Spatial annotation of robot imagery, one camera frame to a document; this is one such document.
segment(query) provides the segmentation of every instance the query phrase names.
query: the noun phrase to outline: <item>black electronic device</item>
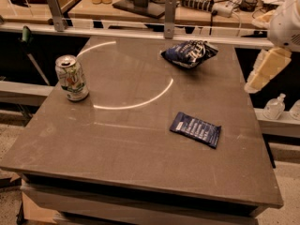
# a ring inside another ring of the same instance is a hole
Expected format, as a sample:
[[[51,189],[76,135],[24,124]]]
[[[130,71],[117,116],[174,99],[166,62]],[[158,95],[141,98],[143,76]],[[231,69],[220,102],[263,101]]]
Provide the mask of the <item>black electronic device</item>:
[[[143,16],[159,19],[165,14],[165,7],[161,4],[149,3],[149,0],[121,0],[112,4],[114,8],[133,12]]]

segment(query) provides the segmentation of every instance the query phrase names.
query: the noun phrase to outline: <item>soda can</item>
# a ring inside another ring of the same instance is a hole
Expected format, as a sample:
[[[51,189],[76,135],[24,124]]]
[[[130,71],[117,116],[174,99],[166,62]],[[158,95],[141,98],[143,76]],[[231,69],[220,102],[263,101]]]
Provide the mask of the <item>soda can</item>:
[[[80,101],[87,97],[88,89],[81,64],[73,55],[64,55],[56,59],[55,71],[61,87],[67,93],[67,99]]]

